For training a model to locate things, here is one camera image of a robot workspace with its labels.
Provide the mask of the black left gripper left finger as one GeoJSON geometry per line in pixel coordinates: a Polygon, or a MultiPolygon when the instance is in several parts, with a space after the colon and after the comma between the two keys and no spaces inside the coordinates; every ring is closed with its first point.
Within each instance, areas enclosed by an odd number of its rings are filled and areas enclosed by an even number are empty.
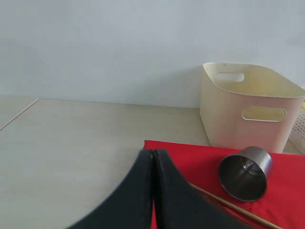
{"type": "Polygon", "coordinates": [[[150,229],[153,151],[143,149],[119,186],[71,229],[150,229]]]}

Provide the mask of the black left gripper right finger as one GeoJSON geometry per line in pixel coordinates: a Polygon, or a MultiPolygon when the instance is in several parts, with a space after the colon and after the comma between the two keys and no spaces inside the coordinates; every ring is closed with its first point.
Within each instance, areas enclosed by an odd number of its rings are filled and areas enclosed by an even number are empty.
{"type": "Polygon", "coordinates": [[[248,229],[250,226],[204,199],[164,149],[153,151],[153,199],[159,229],[248,229]]]}

